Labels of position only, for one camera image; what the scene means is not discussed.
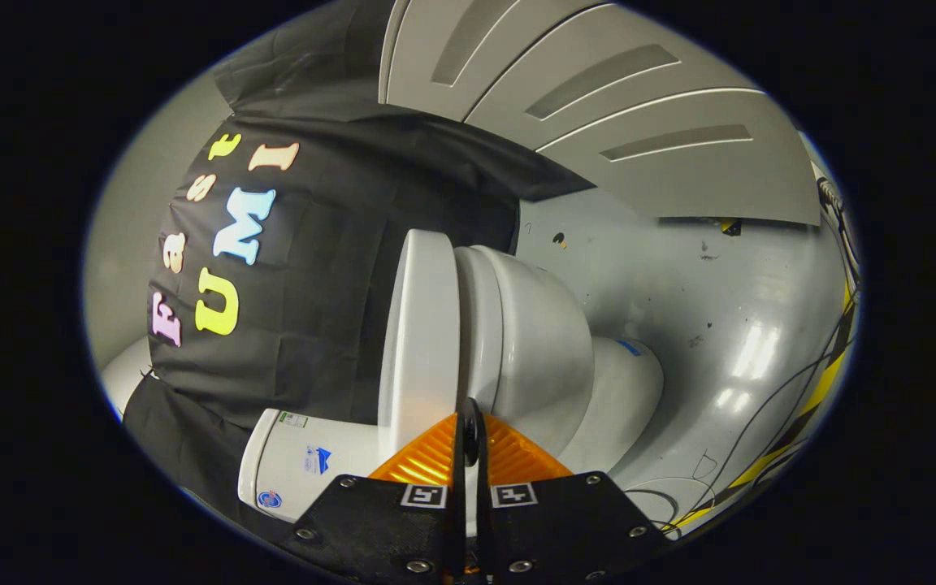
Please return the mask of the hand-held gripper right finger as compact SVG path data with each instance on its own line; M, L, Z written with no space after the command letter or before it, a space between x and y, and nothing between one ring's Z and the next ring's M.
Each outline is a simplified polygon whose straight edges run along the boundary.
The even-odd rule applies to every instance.
M476 559L486 583L610 583L669 551L608 474L566 473L469 402Z

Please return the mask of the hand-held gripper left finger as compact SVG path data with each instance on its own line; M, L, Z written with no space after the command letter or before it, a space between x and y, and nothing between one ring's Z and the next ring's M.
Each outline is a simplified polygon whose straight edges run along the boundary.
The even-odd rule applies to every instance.
M294 523L286 554L345 583L465 582L469 399L439 429L452 430L445 480L339 475Z

